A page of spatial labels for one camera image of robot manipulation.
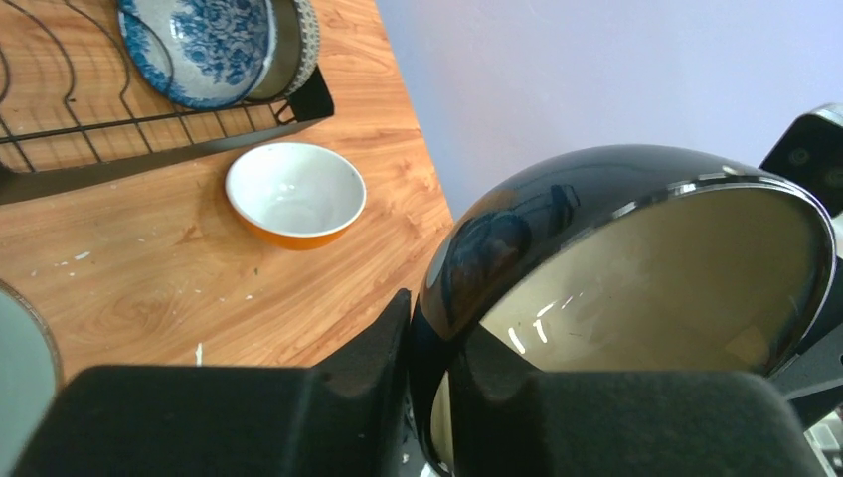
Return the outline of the beige interior bowl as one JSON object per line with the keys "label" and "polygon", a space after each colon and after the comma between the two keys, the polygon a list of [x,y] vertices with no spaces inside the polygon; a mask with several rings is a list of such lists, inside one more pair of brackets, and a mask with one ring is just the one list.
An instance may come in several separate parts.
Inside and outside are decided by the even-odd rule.
{"label": "beige interior bowl", "polygon": [[273,30],[268,64],[259,84],[247,96],[249,102],[289,98],[313,75],[320,51],[320,30],[312,2],[268,1]]}

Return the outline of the white blue striped bowl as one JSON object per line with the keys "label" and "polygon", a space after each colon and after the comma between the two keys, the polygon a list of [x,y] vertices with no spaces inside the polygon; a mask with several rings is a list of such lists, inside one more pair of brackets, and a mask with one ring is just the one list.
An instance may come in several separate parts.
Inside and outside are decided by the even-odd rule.
{"label": "white blue striped bowl", "polygon": [[265,78],[277,33],[269,1],[124,0],[116,8],[129,58],[172,103],[227,107]]}

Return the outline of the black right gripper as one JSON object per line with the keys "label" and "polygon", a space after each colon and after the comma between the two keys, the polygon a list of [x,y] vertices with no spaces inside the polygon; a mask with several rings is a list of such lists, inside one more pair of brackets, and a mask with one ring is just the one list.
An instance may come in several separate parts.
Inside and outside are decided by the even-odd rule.
{"label": "black right gripper", "polygon": [[842,260],[798,354],[770,381],[808,428],[842,405]]}

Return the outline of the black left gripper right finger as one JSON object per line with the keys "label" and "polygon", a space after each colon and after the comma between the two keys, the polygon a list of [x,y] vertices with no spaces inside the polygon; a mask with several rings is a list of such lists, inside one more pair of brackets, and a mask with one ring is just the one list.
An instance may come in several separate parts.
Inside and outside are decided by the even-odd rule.
{"label": "black left gripper right finger", "polygon": [[735,372],[542,372],[485,330],[450,368],[459,476],[820,476],[791,406]]}

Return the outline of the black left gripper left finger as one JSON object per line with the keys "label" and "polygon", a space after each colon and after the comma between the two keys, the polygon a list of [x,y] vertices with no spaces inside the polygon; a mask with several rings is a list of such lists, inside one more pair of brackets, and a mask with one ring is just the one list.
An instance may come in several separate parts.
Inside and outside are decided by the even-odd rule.
{"label": "black left gripper left finger", "polygon": [[411,295],[310,368],[97,366],[58,395],[15,476],[395,476]]}

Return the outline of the black beige bowl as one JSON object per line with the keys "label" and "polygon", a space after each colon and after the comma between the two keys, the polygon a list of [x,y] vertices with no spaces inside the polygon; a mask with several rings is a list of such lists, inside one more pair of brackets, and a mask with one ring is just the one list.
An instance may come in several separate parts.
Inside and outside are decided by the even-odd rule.
{"label": "black beige bowl", "polygon": [[444,474],[435,406],[468,337],[542,371],[782,374],[818,327],[842,241],[842,156],[759,167],[609,145],[494,187],[436,251],[411,321],[415,432]]}

